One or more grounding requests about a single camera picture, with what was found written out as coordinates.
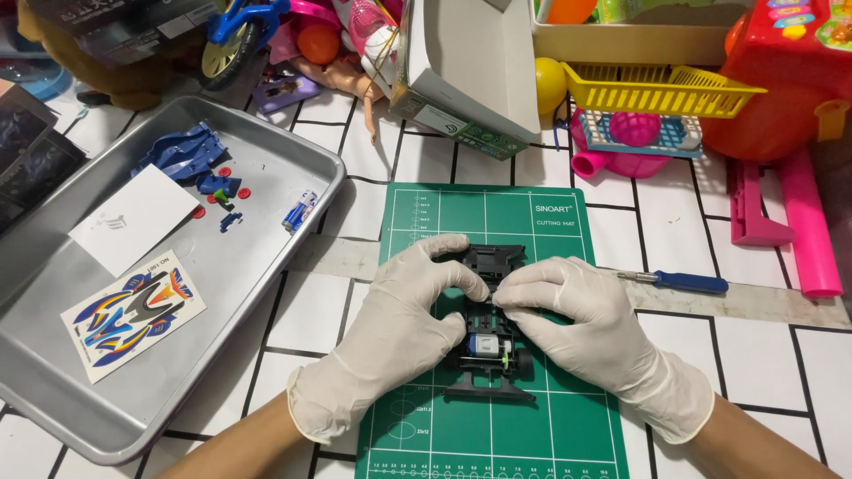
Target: metal tray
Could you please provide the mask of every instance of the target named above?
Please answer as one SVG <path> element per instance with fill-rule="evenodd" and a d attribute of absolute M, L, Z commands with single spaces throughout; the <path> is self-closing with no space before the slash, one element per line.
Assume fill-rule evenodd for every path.
<path fill-rule="evenodd" d="M 204 120 L 219 132 L 233 176 L 251 189 L 234 211 L 243 222 L 219 232 L 227 213 L 195 188 L 207 214 L 188 218 L 141 261 L 173 249 L 207 310 L 90 384 L 60 313 L 115 281 L 67 235 L 130 179 L 160 136 Z M 86 459 L 131 461 L 156 441 L 228 336 L 316 229 L 346 175 L 333 153 L 259 118 L 198 96 L 172 101 L 87 163 L 20 224 L 0 237 L 0 398 Z M 319 195 L 290 236 L 281 220 L 298 196 Z"/>

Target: screwdriver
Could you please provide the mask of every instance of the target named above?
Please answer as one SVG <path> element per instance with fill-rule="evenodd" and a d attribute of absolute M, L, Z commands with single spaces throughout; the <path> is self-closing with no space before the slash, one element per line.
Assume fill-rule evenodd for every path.
<path fill-rule="evenodd" d="M 712 276 L 698 276 L 686 273 L 634 273 L 619 271 L 618 277 L 623 280 L 645 281 L 654 286 L 665 286 L 678 291 L 703 292 L 707 294 L 723 294 L 728 290 L 728 282 Z"/>

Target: white latex glove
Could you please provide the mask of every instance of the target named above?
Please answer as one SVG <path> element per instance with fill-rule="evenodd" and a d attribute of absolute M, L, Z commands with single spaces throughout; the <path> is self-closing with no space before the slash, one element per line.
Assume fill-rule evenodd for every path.
<path fill-rule="evenodd" d="M 462 315 L 437 320 L 429 309 L 448 287 L 484 301 L 488 286 L 461 263 L 432 258 L 468 245 L 464 234 L 441 234 L 421 239 L 379 267 L 340 345 L 290 375 L 290 413 L 305 437 L 330 444 L 360 422 L 376 399 L 434 367 L 461 342 L 467 332 Z"/>
<path fill-rule="evenodd" d="M 512 272 L 492 300 L 553 362 L 633 405 L 668 442 L 689 441 L 710 417 L 715 395 L 707 377 L 648 340 L 614 274 L 552 257 Z M 528 308 L 574 324 L 557 325 Z"/>

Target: green cutting mat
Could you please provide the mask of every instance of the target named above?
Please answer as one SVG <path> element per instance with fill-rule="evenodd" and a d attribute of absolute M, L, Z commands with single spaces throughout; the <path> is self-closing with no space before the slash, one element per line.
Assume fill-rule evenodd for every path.
<path fill-rule="evenodd" d="M 465 233 L 472 243 L 525 245 L 527 264 L 553 256 L 595 263 L 578 189 L 388 185 L 382 263 L 440 233 Z M 446 290 L 433 313 L 442 318 L 462 303 L 458 289 Z M 618 400 L 549 363 L 529 340 L 519 343 L 530 348 L 535 367 L 513 384 L 536 395 L 534 403 L 443 396 L 461 372 L 438 366 L 367 412 L 355 477 L 628 479 Z M 497 381 L 480 374 L 474 384 Z"/>

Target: purple card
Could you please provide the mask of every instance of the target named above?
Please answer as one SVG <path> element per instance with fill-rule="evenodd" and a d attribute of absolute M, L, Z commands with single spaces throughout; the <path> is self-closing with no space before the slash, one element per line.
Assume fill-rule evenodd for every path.
<path fill-rule="evenodd" d="M 264 115 L 272 113 L 297 101 L 320 94 L 322 87 L 304 75 L 294 75 L 255 88 L 252 96 L 257 111 Z"/>

